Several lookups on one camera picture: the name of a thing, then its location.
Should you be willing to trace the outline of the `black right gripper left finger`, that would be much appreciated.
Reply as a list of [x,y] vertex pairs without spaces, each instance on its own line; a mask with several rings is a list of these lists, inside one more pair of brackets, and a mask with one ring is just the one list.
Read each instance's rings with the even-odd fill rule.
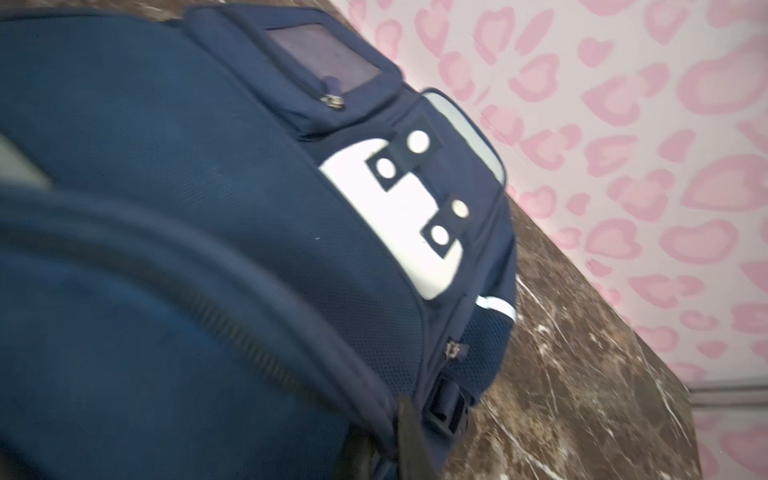
[[377,450],[372,436],[362,428],[350,428],[334,465],[333,480],[372,480]]

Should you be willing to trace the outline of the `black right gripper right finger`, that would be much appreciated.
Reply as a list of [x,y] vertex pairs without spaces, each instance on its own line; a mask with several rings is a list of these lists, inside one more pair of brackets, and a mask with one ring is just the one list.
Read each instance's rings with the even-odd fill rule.
[[398,476],[401,480],[439,480],[422,428],[420,413],[410,397],[398,398]]

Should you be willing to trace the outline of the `navy blue student backpack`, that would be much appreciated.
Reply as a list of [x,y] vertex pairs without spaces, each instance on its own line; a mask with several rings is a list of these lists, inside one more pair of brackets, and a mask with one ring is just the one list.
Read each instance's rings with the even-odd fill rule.
[[516,321],[506,172],[313,8],[1,14],[1,475],[440,469]]

